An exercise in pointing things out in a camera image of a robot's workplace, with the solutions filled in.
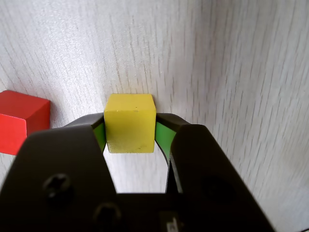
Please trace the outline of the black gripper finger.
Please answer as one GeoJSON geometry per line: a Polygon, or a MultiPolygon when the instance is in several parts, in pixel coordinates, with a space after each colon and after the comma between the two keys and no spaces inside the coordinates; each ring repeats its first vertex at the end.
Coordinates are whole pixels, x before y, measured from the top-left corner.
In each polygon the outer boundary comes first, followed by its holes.
{"type": "Polygon", "coordinates": [[[273,227],[206,126],[158,113],[175,132],[169,149],[184,230],[271,232],[273,227]]]}
{"type": "Polygon", "coordinates": [[[102,113],[29,136],[0,192],[1,231],[121,231],[105,144],[102,113]]]}

